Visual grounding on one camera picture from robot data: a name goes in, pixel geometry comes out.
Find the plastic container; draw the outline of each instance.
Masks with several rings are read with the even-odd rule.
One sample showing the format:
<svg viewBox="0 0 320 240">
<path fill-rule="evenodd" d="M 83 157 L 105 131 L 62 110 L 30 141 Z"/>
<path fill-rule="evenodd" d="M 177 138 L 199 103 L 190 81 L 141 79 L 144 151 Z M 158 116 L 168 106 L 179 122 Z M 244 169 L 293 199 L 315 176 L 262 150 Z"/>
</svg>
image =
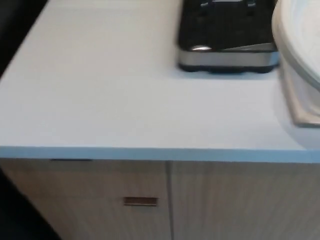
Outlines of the plastic container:
<svg viewBox="0 0 320 240">
<path fill-rule="evenodd" d="M 317 39 L 315 31 L 320 32 L 320 18 L 315 22 L 319 10 L 319 0 L 279 0 L 272 18 L 284 83 L 294 92 L 294 96 L 286 97 L 291 98 L 291 115 L 299 125 L 320 123 L 320 34 Z"/>
</svg>

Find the white countertop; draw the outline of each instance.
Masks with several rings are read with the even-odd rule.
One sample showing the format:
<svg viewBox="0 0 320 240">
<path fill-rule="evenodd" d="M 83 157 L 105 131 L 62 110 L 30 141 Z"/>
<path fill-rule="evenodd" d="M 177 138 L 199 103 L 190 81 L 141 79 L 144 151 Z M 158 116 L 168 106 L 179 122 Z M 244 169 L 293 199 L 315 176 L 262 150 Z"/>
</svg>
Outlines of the white countertop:
<svg viewBox="0 0 320 240">
<path fill-rule="evenodd" d="M 0 81 L 0 157 L 320 162 L 277 71 L 176 69 L 179 7 L 51 0 Z"/>
</svg>

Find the wooden cabinet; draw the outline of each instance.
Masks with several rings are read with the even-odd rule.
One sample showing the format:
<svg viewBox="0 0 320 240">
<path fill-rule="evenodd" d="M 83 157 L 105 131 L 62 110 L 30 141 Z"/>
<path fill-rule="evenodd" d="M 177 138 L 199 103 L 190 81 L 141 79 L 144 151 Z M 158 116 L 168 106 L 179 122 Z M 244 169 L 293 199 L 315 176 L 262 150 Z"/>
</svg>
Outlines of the wooden cabinet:
<svg viewBox="0 0 320 240">
<path fill-rule="evenodd" d="M 165 162 L 2 159 L 0 166 L 63 240 L 170 240 Z M 127 206 L 124 197 L 157 198 Z"/>
<path fill-rule="evenodd" d="M 320 165 L 174 162 L 175 240 L 318 240 Z"/>
<path fill-rule="evenodd" d="M 320 239 L 320 164 L 2 159 L 0 166 L 63 240 Z M 124 197 L 158 202 L 127 206 Z"/>
</svg>

